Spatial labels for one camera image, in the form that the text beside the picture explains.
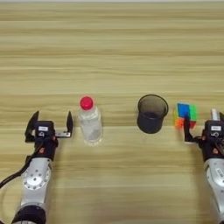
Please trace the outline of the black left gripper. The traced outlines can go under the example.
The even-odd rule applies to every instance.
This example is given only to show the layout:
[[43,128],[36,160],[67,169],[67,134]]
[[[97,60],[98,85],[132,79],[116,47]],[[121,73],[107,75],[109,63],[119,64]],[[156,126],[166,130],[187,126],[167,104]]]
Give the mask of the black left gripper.
[[34,136],[32,132],[35,130],[35,125],[39,119],[39,112],[35,112],[27,124],[25,130],[25,141],[27,143],[34,143],[34,152],[29,155],[26,160],[30,158],[48,158],[54,160],[55,151],[59,145],[59,138],[70,138],[73,133],[74,122],[71,111],[68,112],[66,120],[67,132],[52,134],[47,136]]

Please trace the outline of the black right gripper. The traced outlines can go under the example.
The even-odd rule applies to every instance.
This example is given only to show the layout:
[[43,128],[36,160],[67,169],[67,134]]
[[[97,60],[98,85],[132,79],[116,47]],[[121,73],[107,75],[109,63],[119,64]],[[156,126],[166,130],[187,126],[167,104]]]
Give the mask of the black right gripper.
[[[220,120],[224,122],[224,114],[220,112]],[[187,143],[196,143],[201,149],[203,161],[206,162],[211,158],[221,158],[224,156],[218,151],[213,141],[207,140],[204,136],[192,137],[190,133],[190,118],[188,115],[185,116],[184,120],[184,135]]]

